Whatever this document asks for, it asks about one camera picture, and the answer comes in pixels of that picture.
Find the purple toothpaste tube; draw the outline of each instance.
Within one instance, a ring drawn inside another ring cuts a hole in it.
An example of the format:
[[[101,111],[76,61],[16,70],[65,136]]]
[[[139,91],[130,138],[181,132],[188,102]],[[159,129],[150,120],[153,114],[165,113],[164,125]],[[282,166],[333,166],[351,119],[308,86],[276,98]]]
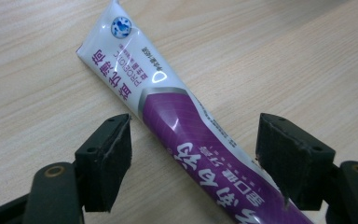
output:
[[[312,223],[225,133],[113,0],[78,57],[237,223]]]

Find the wood grain surface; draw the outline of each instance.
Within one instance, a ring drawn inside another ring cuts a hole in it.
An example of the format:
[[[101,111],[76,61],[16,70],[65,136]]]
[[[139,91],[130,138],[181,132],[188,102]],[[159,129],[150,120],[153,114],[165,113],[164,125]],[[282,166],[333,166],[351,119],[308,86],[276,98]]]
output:
[[[108,0],[0,1],[0,204],[129,109],[76,57]],[[238,145],[260,113],[358,161],[358,0],[126,0],[121,5]],[[111,214],[86,223],[233,223],[141,123]],[[325,223],[326,206],[307,212]]]

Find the purple label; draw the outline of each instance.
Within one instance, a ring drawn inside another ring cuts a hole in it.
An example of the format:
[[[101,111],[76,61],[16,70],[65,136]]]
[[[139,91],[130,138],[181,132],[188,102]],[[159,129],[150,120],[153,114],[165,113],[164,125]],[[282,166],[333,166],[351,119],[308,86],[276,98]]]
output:
[[[237,223],[311,223],[291,203],[284,206],[279,191],[226,149],[188,95],[149,94],[142,115],[174,159]]]

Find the logo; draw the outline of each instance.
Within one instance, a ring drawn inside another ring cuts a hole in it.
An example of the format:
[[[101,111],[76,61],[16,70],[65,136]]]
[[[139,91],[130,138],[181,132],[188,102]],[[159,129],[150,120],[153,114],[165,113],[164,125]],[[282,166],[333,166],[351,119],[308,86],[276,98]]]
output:
[[[123,39],[131,32],[131,21],[125,17],[116,17],[112,22],[111,30],[115,38]]]

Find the wooden table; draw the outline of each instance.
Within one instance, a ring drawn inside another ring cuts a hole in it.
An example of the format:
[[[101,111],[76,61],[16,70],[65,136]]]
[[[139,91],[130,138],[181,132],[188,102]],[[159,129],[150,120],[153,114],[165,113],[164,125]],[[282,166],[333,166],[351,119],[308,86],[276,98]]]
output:
[[[76,57],[104,1],[0,1],[0,204],[129,109]],[[255,156],[260,113],[358,161],[358,0],[122,1],[186,85]],[[232,223],[138,119],[111,214],[86,223]],[[308,212],[324,223],[321,212]]]

